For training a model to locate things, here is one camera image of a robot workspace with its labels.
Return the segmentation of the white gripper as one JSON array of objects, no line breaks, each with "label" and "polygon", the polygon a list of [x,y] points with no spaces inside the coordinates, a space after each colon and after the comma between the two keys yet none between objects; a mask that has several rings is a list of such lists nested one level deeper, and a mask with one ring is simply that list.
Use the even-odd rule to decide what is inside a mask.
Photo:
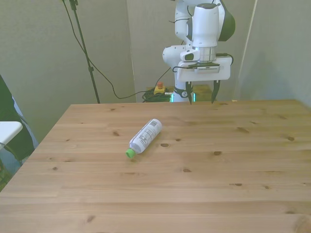
[{"label": "white gripper", "polygon": [[228,80],[231,76],[231,57],[218,57],[209,63],[181,61],[176,66],[176,78],[186,82],[186,92],[192,104],[192,82],[213,81],[211,103],[214,103],[220,89],[220,81]]}]

